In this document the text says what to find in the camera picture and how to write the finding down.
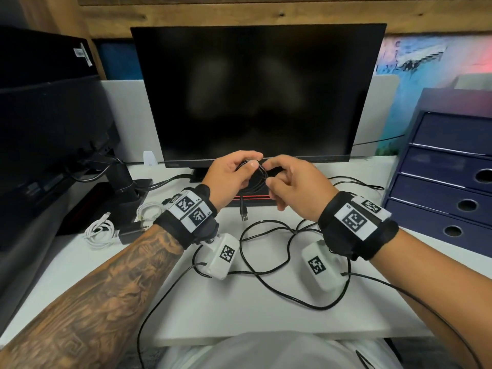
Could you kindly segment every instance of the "drawer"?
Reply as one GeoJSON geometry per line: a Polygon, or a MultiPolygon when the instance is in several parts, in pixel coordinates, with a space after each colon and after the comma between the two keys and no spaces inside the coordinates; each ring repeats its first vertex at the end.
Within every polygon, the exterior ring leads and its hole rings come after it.
{"type": "Polygon", "coordinates": [[[492,160],[422,148],[408,149],[403,173],[492,192],[492,160]]]}
{"type": "Polygon", "coordinates": [[[400,227],[492,257],[492,228],[483,227],[389,199],[386,210],[400,227]]]}
{"type": "Polygon", "coordinates": [[[492,225],[492,196],[398,175],[390,197],[492,225]]]}
{"type": "Polygon", "coordinates": [[[492,155],[492,119],[428,112],[413,143],[474,154],[492,155]]]}

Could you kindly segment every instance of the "forearm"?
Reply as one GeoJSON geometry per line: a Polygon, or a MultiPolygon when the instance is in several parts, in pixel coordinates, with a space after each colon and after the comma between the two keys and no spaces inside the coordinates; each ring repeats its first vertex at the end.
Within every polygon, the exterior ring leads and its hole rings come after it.
{"type": "MultiPolygon", "coordinates": [[[[452,260],[400,230],[372,259],[393,285],[421,298],[471,344],[484,367],[492,367],[492,280],[452,260]]],[[[470,353],[437,317],[406,298],[415,313],[465,367],[475,368],[470,353]]]]}
{"type": "Polygon", "coordinates": [[[114,367],[182,252],[153,225],[36,316],[0,351],[0,366],[114,367]]]}

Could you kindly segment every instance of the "wrist-mounted device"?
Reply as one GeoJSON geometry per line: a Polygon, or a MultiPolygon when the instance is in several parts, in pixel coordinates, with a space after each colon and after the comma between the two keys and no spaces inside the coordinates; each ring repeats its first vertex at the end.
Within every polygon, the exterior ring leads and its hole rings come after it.
{"type": "Polygon", "coordinates": [[[398,232],[391,213],[370,200],[341,191],[318,221],[326,245],[351,260],[370,260],[398,232]]]}
{"type": "Polygon", "coordinates": [[[185,250],[192,243],[211,243],[217,235],[218,223],[217,209],[209,197],[210,188],[206,185],[185,188],[162,203],[164,212],[154,224],[165,229],[185,250]]]}

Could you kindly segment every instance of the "drawer finger hole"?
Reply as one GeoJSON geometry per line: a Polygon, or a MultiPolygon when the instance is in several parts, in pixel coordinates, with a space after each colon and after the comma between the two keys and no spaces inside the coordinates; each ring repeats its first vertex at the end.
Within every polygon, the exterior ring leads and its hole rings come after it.
{"type": "Polygon", "coordinates": [[[444,229],[444,234],[450,237],[459,237],[463,234],[463,229],[456,225],[450,225],[444,229]]]}
{"type": "Polygon", "coordinates": [[[463,199],[458,202],[458,209],[465,212],[475,211],[478,207],[478,203],[473,199],[463,199]]]}
{"type": "Polygon", "coordinates": [[[475,180],[483,184],[490,184],[492,182],[492,170],[486,168],[478,171],[475,174],[475,180]]]}

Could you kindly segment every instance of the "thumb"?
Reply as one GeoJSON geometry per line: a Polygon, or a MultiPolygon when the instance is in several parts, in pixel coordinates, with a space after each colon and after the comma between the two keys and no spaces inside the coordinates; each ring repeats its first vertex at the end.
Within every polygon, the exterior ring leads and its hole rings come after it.
{"type": "Polygon", "coordinates": [[[286,185],[285,182],[276,177],[267,178],[266,184],[268,189],[270,189],[277,197],[282,198],[284,201],[288,200],[286,198],[290,195],[292,190],[291,186],[286,185]]]}
{"type": "Polygon", "coordinates": [[[243,167],[239,168],[234,174],[239,177],[240,181],[249,179],[258,169],[259,163],[257,160],[247,162],[243,167]]]}

